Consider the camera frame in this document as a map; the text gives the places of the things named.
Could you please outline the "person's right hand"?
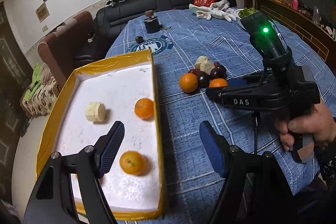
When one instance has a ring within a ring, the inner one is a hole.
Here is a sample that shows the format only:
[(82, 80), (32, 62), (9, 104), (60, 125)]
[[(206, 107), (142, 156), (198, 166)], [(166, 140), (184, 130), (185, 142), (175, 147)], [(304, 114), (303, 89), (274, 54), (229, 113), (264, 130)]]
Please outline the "person's right hand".
[(280, 133), (280, 141), (285, 151), (289, 151), (294, 145), (294, 137), (290, 131), (297, 134), (312, 134), (315, 143), (322, 147), (335, 141), (335, 121), (323, 100), (313, 106), (311, 113), (291, 121), (280, 114), (276, 115), (274, 125)]

